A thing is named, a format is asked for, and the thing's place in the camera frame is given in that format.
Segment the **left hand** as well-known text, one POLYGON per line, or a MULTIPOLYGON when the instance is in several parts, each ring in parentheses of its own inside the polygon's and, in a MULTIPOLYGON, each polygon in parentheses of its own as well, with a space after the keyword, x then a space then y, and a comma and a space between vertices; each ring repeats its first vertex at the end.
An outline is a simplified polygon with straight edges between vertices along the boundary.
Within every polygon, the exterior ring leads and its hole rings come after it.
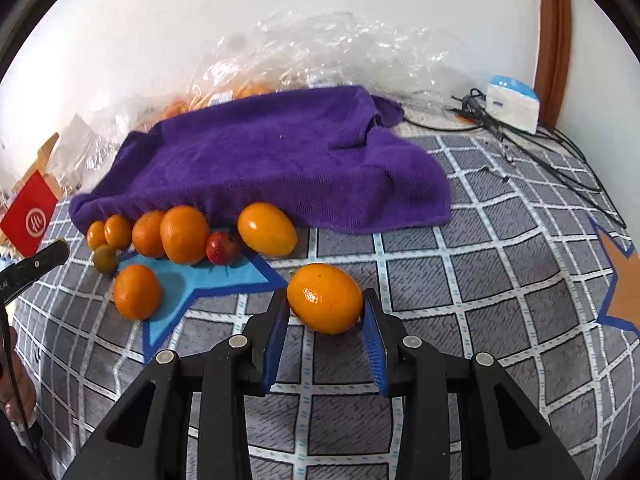
MULTIPOLYGON (((14 368, 15 383, 17 385, 17 392, 20 394, 19 397, 23 404, 25 417, 29 420, 32 418, 32 413, 34 412, 37 401, 36 388, 32 378, 30 378, 27 373, 20 356, 15 351, 17 332, 14 327, 10 328, 10 334, 12 350, 11 358, 14 368)), ((4 411, 4 414, 6 414, 6 417, 11 422, 20 424, 22 422, 22 415, 17 403, 18 396, 14 391, 11 378, 8 373, 4 373, 1 378, 0 396, 1 408, 4 411)))

